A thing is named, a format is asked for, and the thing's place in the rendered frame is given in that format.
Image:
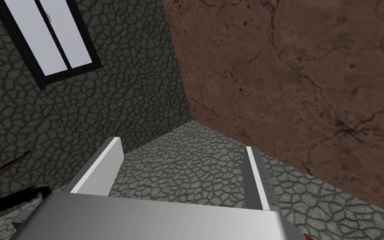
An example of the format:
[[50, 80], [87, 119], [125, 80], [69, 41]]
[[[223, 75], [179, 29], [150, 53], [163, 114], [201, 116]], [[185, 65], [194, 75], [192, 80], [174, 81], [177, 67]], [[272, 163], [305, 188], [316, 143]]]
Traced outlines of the brown wooden stick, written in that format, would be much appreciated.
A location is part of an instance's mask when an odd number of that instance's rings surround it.
[[18, 162], [25, 159], [30, 153], [31, 153], [31, 150], [28, 150], [22, 156], [8, 162], [7, 164], [4, 164], [2, 167], [0, 167], [0, 174], [6, 171], [7, 169], [9, 169], [10, 167], [14, 166], [15, 164], [17, 164]]

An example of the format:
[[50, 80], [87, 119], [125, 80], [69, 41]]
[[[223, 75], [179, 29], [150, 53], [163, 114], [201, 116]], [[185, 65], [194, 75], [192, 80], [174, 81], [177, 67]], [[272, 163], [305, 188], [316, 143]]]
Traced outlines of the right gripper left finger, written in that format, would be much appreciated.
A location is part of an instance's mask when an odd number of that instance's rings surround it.
[[108, 138], [62, 192], [108, 196], [123, 161], [120, 137]]

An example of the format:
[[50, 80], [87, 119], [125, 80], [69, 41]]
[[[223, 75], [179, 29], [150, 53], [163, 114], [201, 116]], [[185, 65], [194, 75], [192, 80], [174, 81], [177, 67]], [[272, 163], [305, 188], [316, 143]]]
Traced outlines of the black rod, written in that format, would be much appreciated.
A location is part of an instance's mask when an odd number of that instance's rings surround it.
[[48, 186], [36, 187], [30, 186], [21, 191], [9, 194], [0, 198], [0, 212], [12, 208], [16, 205], [26, 203], [32, 199], [37, 198], [38, 194], [42, 195], [43, 199], [46, 199], [52, 190]]

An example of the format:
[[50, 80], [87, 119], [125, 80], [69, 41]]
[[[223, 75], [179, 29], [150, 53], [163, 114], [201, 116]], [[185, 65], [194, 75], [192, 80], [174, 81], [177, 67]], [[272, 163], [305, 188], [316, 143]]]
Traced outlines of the black framed window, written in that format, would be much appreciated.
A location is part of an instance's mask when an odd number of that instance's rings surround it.
[[42, 90], [102, 67], [75, 0], [0, 0], [0, 20]]

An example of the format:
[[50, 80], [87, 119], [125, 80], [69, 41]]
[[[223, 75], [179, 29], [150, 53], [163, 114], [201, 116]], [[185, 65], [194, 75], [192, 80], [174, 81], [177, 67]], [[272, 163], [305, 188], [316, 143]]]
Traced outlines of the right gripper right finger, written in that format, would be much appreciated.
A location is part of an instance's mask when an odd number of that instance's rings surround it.
[[246, 146], [242, 157], [245, 207], [279, 212], [279, 202], [258, 148]]

